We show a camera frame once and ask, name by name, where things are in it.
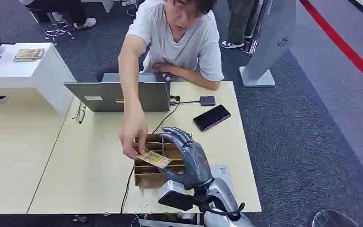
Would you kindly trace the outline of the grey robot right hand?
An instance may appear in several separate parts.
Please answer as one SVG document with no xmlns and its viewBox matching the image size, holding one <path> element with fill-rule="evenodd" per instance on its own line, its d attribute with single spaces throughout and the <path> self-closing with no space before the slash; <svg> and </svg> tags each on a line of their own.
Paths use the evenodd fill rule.
<svg viewBox="0 0 363 227">
<path fill-rule="evenodd" d="M 165 167 L 159 172 L 166 178 L 184 185 L 186 190 L 200 187 L 213 179 L 210 165 L 202 146 L 193 140 L 192 136 L 177 127 L 163 127 L 160 137 L 173 142 L 178 148 L 185 172 L 179 174 Z"/>
</svg>

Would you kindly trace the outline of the person's right hand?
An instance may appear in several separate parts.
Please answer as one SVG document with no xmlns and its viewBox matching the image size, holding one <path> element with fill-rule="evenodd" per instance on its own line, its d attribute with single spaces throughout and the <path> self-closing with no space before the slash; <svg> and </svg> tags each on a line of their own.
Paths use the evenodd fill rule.
<svg viewBox="0 0 363 227">
<path fill-rule="evenodd" d="M 147 122 L 141 108 L 126 110 L 119 131 L 122 152 L 130 159 L 138 159 L 145 151 Z"/>
</svg>

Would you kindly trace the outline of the person's left hand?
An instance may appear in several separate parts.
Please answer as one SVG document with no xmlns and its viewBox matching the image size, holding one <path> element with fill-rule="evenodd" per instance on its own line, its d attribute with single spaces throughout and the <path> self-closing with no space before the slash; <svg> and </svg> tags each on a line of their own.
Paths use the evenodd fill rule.
<svg viewBox="0 0 363 227">
<path fill-rule="evenodd" d="M 171 63 L 158 62 L 153 64 L 153 69 L 155 69 L 157 72 L 173 74 L 175 70 L 178 69 L 178 67 Z"/>
</svg>

